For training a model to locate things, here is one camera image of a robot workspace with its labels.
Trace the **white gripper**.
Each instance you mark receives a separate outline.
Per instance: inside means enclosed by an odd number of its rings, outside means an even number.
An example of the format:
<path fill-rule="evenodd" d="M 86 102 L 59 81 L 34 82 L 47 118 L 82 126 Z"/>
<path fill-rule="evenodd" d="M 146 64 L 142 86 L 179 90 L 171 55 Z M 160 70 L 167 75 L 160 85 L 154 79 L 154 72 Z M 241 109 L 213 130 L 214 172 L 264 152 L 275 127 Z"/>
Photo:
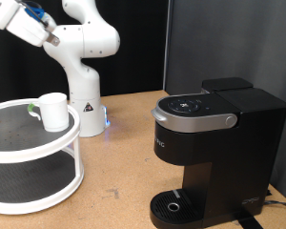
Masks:
<path fill-rule="evenodd" d="M 20 7 L 12 17 L 6 30 L 36 47 L 41 47 L 45 42 L 57 47 L 60 40 L 52 32 L 56 23 L 46 12 L 40 19 L 31 17 L 24 7 Z"/>

